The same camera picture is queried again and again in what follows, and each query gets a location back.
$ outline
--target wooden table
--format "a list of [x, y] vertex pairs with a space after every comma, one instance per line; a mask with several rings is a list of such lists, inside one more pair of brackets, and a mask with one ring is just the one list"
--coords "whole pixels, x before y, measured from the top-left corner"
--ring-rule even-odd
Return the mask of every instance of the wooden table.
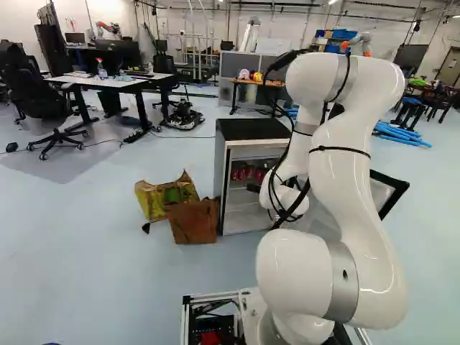
[[[231, 110], [230, 110], [230, 115], [235, 114], [235, 111], [238, 109], [236, 106], [236, 88], [238, 88], [238, 85], [257, 85], [257, 86], [262, 86], [263, 82], [262, 81], [255, 81], [255, 80], [245, 80], [245, 79], [237, 79], [233, 78], [230, 80], [233, 83], [233, 93], [231, 96]], [[282, 81], [279, 80], [267, 80], [265, 83], [265, 86], [270, 87], [270, 88], [278, 88], [280, 90], [281, 88], [284, 88], [285, 84]], [[273, 112], [272, 116], [275, 117], [275, 111], [276, 107], [273, 106]]]

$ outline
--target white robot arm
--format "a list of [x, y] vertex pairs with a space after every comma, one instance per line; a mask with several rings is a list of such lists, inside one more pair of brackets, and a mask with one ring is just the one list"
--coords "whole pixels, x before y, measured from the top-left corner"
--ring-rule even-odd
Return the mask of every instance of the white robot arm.
[[[264, 319], [292, 345], [321, 344], [334, 321], [391, 328], [405, 316], [408, 292], [372, 200], [369, 138], [379, 116], [401, 97], [403, 74], [385, 60], [315, 52], [291, 63], [286, 87], [301, 109], [279, 178], [274, 179], [279, 181], [275, 191], [287, 208], [299, 192], [279, 184], [308, 173], [316, 198], [337, 220], [342, 238], [329, 242], [289, 229], [264, 236], [256, 264], [268, 306]], [[334, 98], [345, 112], [316, 128], [323, 102]], [[259, 198], [265, 207], [269, 177]], [[308, 208], [305, 200], [297, 214]], [[260, 343], [267, 342], [260, 334]]]

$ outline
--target gray partition panel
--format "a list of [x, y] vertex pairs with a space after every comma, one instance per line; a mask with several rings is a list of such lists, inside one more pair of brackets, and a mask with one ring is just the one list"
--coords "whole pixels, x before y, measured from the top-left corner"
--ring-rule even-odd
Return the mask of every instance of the gray partition panel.
[[[276, 55], [262, 55], [262, 60], [260, 61], [260, 71], [263, 75], [274, 61], [277, 59]], [[288, 70], [289, 66], [285, 66], [279, 70], [274, 70], [270, 73], [269, 79], [273, 81], [285, 81], [286, 78], [286, 71]]]
[[222, 52], [221, 77], [238, 78], [239, 71], [243, 68], [259, 70], [258, 54]]

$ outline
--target red component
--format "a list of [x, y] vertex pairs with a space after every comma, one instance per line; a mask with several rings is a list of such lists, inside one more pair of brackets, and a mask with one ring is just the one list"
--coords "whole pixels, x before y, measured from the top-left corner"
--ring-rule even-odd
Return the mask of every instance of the red component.
[[201, 334], [201, 345], [219, 345], [222, 344], [216, 332], [205, 332]]
[[254, 178], [256, 170], [253, 165], [248, 165], [246, 167], [246, 178]]
[[256, 181], [262, 183], [264, 180], [265, 172], [262, 169], [256, 169]]
[[240, 181], [246, 180], [246, 169], [244, 167], [238, 170], [238, 180]]
[[230, 174], [230, 180], [237, 181], [238, 180], [238, 169], [232, 169]]

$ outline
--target yellow bag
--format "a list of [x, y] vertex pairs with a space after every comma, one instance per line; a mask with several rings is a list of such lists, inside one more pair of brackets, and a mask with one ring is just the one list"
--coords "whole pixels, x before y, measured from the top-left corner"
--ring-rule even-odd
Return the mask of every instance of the yellow bag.
[[178, 180], [162, 185], [152, 185], [140, 180], [134, 185], [134, 192], [145, 218], [150, 222], [166, 219], [166, 206], [200, 200], [195, 185], [185, 170]]

